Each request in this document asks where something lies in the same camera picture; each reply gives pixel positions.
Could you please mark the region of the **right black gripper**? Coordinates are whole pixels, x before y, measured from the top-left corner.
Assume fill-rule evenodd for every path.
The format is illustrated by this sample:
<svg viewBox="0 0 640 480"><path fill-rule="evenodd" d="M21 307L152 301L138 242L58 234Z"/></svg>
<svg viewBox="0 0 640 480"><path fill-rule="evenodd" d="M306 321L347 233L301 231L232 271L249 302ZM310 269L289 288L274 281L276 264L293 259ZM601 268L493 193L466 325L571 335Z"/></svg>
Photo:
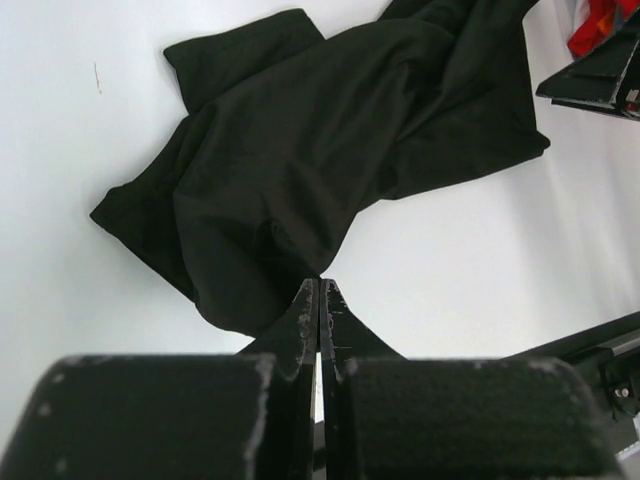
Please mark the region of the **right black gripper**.
<svg viewBox="0 0 640 480"><path fill-rule="evenodd" d="M639 119L639 31L619 31L539 84L554 105Z"/></svg>

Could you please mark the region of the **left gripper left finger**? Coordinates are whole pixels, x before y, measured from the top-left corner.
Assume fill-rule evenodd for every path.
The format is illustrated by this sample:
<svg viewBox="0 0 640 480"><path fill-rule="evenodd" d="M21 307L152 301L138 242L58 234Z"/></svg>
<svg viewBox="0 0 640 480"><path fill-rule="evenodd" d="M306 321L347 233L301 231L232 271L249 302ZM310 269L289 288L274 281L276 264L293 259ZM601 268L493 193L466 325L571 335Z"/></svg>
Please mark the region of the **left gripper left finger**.
<svg viewBox="0 0 640 480"><path fill-rule="evenodd" d="M5 479L308 479L319 284L234 355L66 357L36 385Z"/></svg>

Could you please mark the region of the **black t shirt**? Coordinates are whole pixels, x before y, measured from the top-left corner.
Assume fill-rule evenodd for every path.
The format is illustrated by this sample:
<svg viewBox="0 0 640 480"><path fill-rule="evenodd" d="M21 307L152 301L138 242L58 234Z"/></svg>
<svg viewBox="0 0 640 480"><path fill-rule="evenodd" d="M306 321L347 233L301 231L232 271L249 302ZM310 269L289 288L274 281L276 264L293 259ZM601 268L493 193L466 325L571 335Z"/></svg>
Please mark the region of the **black t shirt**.
<svg viewBox="0 0 640 480"><path fill-rule="evenodd" d="M92 220L256 337L320 276L356 215L535 159L528 1L394 1L323 36L287 10L168 47L187 110Z"/></svg>

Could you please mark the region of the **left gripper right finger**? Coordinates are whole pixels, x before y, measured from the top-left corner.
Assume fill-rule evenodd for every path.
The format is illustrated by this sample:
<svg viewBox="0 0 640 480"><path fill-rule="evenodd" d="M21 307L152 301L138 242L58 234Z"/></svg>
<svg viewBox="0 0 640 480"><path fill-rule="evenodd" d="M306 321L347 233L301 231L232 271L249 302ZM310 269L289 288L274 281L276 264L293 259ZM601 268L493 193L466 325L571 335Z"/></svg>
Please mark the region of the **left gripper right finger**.
<svg viewBox="0 0 640 480"><path fill-rule="evenodd" d="M586 383L547 357L409 360L320 287L331 479L619 479Z"/></svg>

